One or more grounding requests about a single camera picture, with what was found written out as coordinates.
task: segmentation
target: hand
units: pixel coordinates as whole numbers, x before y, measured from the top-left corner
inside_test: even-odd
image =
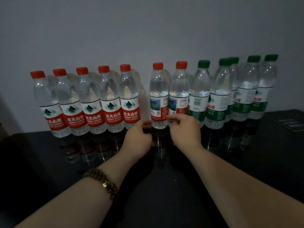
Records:
[[[134,161],[137,162],[154,146],[151,134],[144,134],[143,129],[150,129],[151,121],[138,121],[130,130],[127,131],[122,150],[134,155]]]
[[[167,115],[172,123],[170,134],[172,141],[183,153],[189,149],[202,148],[199,121],[185,114]]]

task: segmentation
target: green bottle cap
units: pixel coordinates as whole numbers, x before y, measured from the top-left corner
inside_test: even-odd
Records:
[[[231,65],[235,65],[239,63],[240,58],[239,57],[229,57],[231,60]]]
[[[209,60],[199,60],[198,67],[199,68],[209,68],[210,61]]]
[[[264,61],[266,62],[275,62],[278,59],[279,55],[278,54],[267,54],[265,56]]]
[[[221,58],[219,60],[220,66],[230,66],[231,65],[231,59],[230,58]]]
[[[256,62],[258,63],[261,59],[260,55],[251,55],[248,57],[247,62]]]

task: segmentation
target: bottle cap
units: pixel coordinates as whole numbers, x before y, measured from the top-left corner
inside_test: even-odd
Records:
[[[198,68],[209,68],[210,61],[209,60],[199,60]]]
[[[179,61],[176,63],[176,68],[177,69],[187,69],[188,63],[185,61]]]
[[[278,59],[279,55],[278,54],[267,54],[265,56],[264,61],[266,62],[275,62]]]
[[[58,77],[58,76],[66,76],[66,70],[65,69],[54,69],[53,74]]]
[[[260,55],[251,55],[248,57],[247,62],[255,62],[258,63],[261,59]]]
[[[230,66],[231,65],[231,59],[230,58],[221,58],[219,60],[220,66]]]
[[[154,70],[162,70],[164,69],[164,64],[162,62],[153,63]]]
[[[32,71],[31,72],[31,77],[33,79],[44,78],[45,73],[42,70]]]
[[[131,66],[129,64],[122,64],[120,65],[120,71],[121,72],[131,71]]]
[[[99,73],[109,73],[110,67],[109,66],[98,66]]]
[[[87,67],[78,67],[76,68],[76,72],[78,75],[89,74],[89,70]]]
[[[231,60],[231,65],[235,65],[239,63],[240,58],[239,57],[229,57]]]

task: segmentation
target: person's right arm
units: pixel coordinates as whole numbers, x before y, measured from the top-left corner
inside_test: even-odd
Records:
[[[304,227],[304,204],[264,184],[201,145],[199,121],[173,114],[174,144],[198,172],[229,227]]]

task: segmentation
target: bottle with green cap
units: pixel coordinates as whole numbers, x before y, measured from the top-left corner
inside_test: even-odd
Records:
[[[232,119],[243,122],[248,118],[250,106],[253,103],[255,92],[259,85],[257,64],[261,56],[252,55],[247,59],[247,64],[240,74],[240,84],[237,97],[233,106]]]
[[[237,67],[240,58],[239,57],[229,57],[228,59],[231,60],[230,76],[231,76],[231,80],[232,80],[232,91],[231,91],[231,95],[230,95],[228,108],[225,113],[225,122],[228,122],[231,119],[233,105],[234,105],[235,99],[237,97],[237,91],[238,91],[237,89],[239,87],[239,78],[240,78],[239,69]]]
[[[208,105],[208,98],[210,95],[210,74],[209,60],[200,60],[198,69],[194,74],[193,80],[190,84],[188,112],[187,114],[195,117],[200,121],[200,127],[204,125],[204,118]]]
[[[204,120],[205,125],[211,129],[221,129],[224,125],[225,111],[228,107],[232,89],[230,66],[230,59],[221,58],[219,60],[219,68],[211,83],[206,118]]]
[[[250,107],[248,118],[260,119],[268,103],[268,95],[273,88],[277,78],[277,67],[275,65],[278,54],[267,54],[264,63],[259,69],[260,82],[256,90],[254,101]]]

